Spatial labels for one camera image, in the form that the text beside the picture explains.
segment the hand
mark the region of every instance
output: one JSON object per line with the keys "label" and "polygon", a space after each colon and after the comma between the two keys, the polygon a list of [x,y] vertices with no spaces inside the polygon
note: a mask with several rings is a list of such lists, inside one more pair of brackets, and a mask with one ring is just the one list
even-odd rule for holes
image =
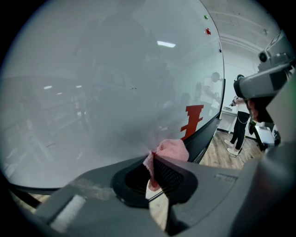
{"label": "hand", "polygon": [[258,110],[255,109],[255,103],[251,100],[248,100],[248,105],[249,105],[249,111],[251,116],[253,117],[254,121],[258,121],[257,117],[258,117]]}

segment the ceiling light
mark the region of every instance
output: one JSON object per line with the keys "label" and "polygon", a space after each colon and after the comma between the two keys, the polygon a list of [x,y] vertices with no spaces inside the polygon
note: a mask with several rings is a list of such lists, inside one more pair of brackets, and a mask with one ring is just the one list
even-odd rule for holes
{"label": "ceiling light", "polygon": [[168,42],[163,42],[163,41],[157,41],[157,44],[161,45],[161,46],[166,46],[166,47],[169,47],[169,48],[173,48],[173,47],[176,46],[175,44],[168,43]]}

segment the ceiling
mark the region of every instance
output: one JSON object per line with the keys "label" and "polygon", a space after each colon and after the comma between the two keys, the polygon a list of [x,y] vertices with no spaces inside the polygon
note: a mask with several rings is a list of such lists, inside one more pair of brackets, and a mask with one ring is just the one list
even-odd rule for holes
{"label": "ceiling", "polygon": [[258,54],[279,33],[275,19],[254,0],[201,0],[213,18],[222,46]]}

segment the red magnet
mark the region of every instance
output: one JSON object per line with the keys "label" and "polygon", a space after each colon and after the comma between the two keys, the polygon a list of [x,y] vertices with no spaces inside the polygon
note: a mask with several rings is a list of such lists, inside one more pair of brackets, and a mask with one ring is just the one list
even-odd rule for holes
{"label": "red magnet", "polygon": [[210,35],[210,34],[211,34],[211,31],[210,31],[210,29],[209,29],[209,28],[205,29],[205,31],[207,32],[207,34],[208,34],[208,35]]}

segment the black pants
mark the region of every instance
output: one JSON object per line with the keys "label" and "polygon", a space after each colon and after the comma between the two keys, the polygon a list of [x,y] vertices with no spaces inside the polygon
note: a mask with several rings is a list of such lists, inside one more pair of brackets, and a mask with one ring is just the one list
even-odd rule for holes
{"label": "black pants", "polygon": [[238,111],[237,113],[237,119],[234,125],[233,137],[230,141],[232,144],[234,144],[235,141],[237,140],[237,143],[235,146],[237,150],[241,148],[242,142],[244,141],[245,129],[246,129],[249,116],[250,115],[245,112]]}

